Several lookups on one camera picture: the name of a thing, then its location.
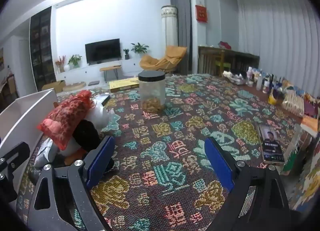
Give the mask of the white sheer curtain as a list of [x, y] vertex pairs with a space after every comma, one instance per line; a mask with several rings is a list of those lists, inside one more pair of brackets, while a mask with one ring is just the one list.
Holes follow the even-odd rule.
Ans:
[[308, 0], [237, 0], [239, 50], [259, 68], [319, 96], [319, 15]]

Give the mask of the red wall hanging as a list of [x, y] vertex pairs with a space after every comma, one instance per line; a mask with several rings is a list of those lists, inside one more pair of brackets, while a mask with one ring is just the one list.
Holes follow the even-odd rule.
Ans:
[[203, 5], [195, 5], [196, 20], [200, 23], [207, 23], [207, 8]]

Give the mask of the red flower vase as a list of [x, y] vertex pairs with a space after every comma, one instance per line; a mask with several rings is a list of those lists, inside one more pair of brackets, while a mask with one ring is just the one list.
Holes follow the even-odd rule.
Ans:
[[64, 66], [66, 62], [66, 56], [58, 57], [58, 60], [55, 62], [57, 67], [59, 68], [60, 73], [64, 72]]

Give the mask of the white storage box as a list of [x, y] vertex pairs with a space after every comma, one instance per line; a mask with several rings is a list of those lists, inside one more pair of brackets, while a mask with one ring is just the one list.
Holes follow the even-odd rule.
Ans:
[[18, 98], [1, 112], [1, 154], [20, 142], [33, 151], [42, 136], [37, 126], [54, 109], [55, 102], [56, 92], [49, 89]]

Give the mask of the cardboard box on floor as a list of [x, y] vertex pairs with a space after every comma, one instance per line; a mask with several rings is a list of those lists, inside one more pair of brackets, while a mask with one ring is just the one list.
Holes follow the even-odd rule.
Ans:
[[61, 93], [65, 86], [66, 86], [66, 82], [65, 81], [56, 81], [56, 82], [52, 82], [52, 83], [49, 83], [49, 84], [45, 84], [42, 87], [42, 91], [49, 90], [49, 89], [54, 89], [56, 93]]

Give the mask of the colourful woven tablecloth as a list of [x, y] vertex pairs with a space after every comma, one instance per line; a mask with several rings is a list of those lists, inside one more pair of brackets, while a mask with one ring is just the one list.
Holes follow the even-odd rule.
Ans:
[[112, 230], [204, 230], [227, 191], [204, 152], [215, 138], [236, 159], [262, 167], [256, 124], [272, 126], [282, 149], [294, 115], [214, 76], [166, 80], [159, 113], [142, 110], [137, 89], [112, 94], [112, 115], [99, 133], [113, 136], [113, 168], [91, 189]]

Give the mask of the green potted plant left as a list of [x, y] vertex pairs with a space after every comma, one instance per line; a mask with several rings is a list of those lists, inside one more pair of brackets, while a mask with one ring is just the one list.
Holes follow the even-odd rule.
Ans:
[[80, 67], [81, 58], [82, 58], [81, 55], [72, 55], [68, 61], [68, 64], [72, 65], [73, 68], [78, 68], [78, 67]]

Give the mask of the small dark potted plant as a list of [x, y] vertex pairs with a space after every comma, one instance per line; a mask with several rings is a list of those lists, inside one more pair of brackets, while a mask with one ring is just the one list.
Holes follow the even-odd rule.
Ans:
[[124, 49], [123, 52], [125, 54], [125, 60], [130, 59], [130, 55], [129, 55], [130, 50], [129, 49]]

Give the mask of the clear jar black lid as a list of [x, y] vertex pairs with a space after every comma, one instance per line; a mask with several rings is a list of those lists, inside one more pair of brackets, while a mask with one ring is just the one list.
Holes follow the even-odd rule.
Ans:
[[159, 113], [165, 105], [165, 73], [163, 71], [142, 71], [138, 74], [142, 110]]

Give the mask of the black flat television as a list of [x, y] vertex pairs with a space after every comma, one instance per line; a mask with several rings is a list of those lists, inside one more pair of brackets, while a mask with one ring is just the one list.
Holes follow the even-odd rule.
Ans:
[[86, 59], [89, 65], [121, 59], [120, 39], [88, 43], [85, 45]]

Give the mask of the green potted plant right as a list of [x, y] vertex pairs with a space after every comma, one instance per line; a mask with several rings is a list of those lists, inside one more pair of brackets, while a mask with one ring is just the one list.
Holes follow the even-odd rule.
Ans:
[[131, 51], [133, 51], [135, 54], [146, 54], [148, 52], [149, 46], [146, 44], [134, 44], [132, 43]]

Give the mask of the dark glass bookcase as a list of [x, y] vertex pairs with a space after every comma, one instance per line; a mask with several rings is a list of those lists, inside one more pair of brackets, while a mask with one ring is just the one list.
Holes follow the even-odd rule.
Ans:
[[31, 69], [38, 91], [56, 81], [50, 37], [52, 8], [49, 7], [30, 19], [29, 41]]

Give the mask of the white plastic bag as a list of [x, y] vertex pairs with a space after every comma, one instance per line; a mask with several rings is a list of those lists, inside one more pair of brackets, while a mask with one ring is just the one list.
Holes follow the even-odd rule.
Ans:
[[98, 132], [105, 128], [109, 121], [108, 110], [101, 102], [95, 102], [95, 106], [90, 108], [85, 119], [90, 121]]

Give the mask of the red mesh pouch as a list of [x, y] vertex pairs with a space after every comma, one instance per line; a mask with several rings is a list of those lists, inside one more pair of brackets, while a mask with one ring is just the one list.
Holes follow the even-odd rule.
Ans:
[[65, 150], [77, 125], [94, 107], [91, 91], [82, 90], [62, 101], [37, 125], [37, 129], [52, 139], [60, 150]]

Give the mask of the small wooden bench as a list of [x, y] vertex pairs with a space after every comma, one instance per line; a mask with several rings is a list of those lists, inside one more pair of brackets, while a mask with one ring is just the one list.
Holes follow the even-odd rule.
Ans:
[[119, 80], [118, 69], [121, 69], [121, 65], [114, 65], [111, 67], [100, 68], [99, 71], [103, 73], [104, 80], [105, 80], [105, 82], [107, 82], [107, 72], [108, 71], [113, 71], [114, 75], [116, 76], [116, 80]]

